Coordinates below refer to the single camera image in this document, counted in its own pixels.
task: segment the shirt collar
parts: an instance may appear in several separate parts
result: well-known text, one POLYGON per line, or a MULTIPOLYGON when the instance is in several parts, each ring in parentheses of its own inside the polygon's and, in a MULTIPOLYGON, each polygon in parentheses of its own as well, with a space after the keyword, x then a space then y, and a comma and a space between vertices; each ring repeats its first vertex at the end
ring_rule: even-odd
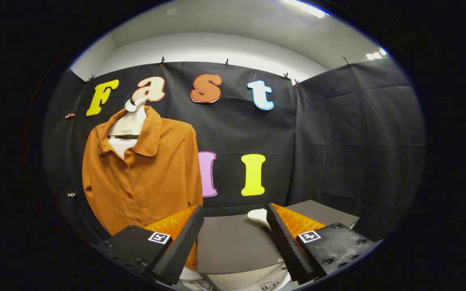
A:
MULTIPOLYGON (((144 105, 146 118, 141 127, 141 133, 138 136, 138 141, 133 147, 133 151, 144 156, 155 156, 159 149, 159 136, 161 134, 161 116, 150 106, 144 105)), ((115 115, 111 116, 109 121, 105 124, 100 138, 98 139, 98 154, 103 155, 108 151, 113 150, 107 131, 111 125, 113 125, 118 119, 122 118, 127 114, 127 110, 124 108, 118 111, 115 115)))

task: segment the white ceiling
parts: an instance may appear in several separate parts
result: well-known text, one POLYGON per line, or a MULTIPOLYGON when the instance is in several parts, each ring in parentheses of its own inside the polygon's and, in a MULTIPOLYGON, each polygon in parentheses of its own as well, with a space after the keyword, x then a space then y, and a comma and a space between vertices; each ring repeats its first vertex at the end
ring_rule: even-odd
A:
POLYGON ((175 0, 111 32, 116 48, 175 33, 233 34, 270 42, 327 69, 366 59, 379 46, 332 16, 316 18, 280 0, 175 0))

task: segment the light blue letter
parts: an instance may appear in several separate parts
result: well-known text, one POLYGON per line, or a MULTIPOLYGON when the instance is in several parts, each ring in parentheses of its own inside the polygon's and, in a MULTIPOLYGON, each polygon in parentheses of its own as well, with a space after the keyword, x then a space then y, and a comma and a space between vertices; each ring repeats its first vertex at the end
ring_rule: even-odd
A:
POLYGON ((271 110, 274 107, 273 101, 267 101, 266 93, 271 93, 271 87, 267 87, 262 80, 248 83, 248 88, 253 89, 253 102, 255 105, 264 110, 271 110))

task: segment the white wall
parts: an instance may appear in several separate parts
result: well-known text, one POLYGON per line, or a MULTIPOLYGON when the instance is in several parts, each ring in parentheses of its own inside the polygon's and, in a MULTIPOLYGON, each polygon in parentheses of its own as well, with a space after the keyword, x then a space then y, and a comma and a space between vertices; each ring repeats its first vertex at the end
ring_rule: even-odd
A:
POLYGON ((114 42, 111 34, 107 34, 74 61, 70 69, 84 81, 98 71, 98 68, 109 59, 109 56, 115 51, 114 42))
POLYGON ((91 73, 100 76, 108 72, 142 64, 159 63, 161 57, 165 61, 208 61, 213 63, 226 62, 257 70, 264 70, 283 76, 288 72, 289 77, 304 81, 310 77, 327 71, 318 63, 299 55, 298 53, 270 44, 265 41, 230 34, 219 33, 181 33, 144 39, 115 49, 104 61, 97 48, 107 49, 107 46, 95 44, 85 55, 74 63, 72 70, 83 79, 79 72, 91 76, 91 73), (92 61, 100 59, 102 63, 89 71, 85 70, 79 62, 85 58, 92 61))

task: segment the orange shirt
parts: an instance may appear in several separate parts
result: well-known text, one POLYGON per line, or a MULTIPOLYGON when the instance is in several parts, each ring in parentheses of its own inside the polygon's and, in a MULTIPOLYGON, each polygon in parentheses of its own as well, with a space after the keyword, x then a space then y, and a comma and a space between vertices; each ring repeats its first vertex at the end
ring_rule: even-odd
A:
MULTIPOLYGON (((144 106, 146 119, 135 146, 120 157, 107 131, 122 109, 87 138, 82 179, 87 202, 103 227, 115 235, 128 225, 146 227, 178 211, 202 205, 196 133, 185 122, 161 118, 144 106)), ((186 267, 197 269, 194 244, 186 267)))

